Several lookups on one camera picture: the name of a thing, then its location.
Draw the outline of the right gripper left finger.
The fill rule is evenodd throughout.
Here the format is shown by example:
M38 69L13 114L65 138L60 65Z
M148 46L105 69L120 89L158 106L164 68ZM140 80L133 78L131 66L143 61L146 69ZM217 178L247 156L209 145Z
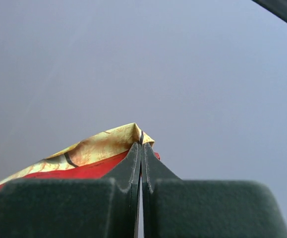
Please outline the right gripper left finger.
M0 191L0 238L135 238L141 145L99 179L16 179Z

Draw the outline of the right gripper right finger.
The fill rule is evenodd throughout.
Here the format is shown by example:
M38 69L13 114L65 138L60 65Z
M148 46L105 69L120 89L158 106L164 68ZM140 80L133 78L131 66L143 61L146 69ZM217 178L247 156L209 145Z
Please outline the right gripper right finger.
M249 180L183 180L141 149L147 238L287 238L270 189Z

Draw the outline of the red white chips bag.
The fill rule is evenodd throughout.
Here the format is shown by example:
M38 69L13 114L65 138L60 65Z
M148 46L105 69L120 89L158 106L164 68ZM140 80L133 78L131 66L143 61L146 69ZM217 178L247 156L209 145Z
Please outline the red white chips bag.
M1 180L0 190L8 181L19 178L101 178L126 157L135 142L155 143L134 122L102 131Z

